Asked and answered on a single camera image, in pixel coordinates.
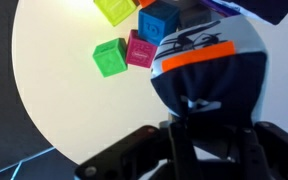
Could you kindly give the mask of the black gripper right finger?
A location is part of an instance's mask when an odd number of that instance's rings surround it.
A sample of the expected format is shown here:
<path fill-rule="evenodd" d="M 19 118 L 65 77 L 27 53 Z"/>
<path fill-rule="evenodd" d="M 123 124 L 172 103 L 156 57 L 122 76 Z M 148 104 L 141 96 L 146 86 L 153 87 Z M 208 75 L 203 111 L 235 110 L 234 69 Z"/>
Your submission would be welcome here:
<path fill-rule="evenodd" d="M 256 132 L 251 128 L 239 128 L 237 142 L 243 180 L 271 180 L 266 155 Z"/>

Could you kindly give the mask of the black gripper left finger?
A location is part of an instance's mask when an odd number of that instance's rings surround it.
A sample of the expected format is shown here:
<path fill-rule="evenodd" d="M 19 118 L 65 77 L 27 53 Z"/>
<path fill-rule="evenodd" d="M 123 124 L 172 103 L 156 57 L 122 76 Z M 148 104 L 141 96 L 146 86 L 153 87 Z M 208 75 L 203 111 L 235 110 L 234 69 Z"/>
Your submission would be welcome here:
<path fill-rule="evenodd" d="M 203 180 L 201 168 L 186 128 L 179 122 L 168 127 L 176 180 Z"/>

